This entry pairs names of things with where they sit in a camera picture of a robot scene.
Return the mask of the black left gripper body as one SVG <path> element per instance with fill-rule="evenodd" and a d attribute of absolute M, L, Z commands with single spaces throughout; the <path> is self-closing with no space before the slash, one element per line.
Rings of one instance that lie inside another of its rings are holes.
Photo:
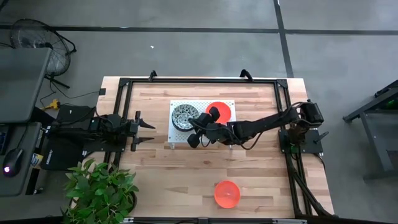
<path fill-rule="evenodd" d="M 139 144 L 139 137 L 137 136 L 137 134 L 138 134 L 140 120 L 141 120 L 141 112 L 136 111 L 135 117 L 133 120 L 131 120 L 129 127 L 129 133 L 132 137 L 132 143 L 131 143 L 132 152 L 136 151 L 137 145 Z"/>

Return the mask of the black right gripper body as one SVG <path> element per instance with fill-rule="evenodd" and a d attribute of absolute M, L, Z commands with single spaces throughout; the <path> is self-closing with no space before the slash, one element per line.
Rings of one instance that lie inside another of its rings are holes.
<path fill-rule="evenodd" d="M 228 145 L 232 143 L 231 130 L 226 125 L 217 123 L 220 117 L 218 109 L 214 106 L 209 113 L 201 113 L 198 118 L 189 118 L 188 122 L 193 126 L 195 133 L 189 135 L 187 142 L 192 148 L 196 148 L 206 137 L 209 143 L 220 142 Z"/>

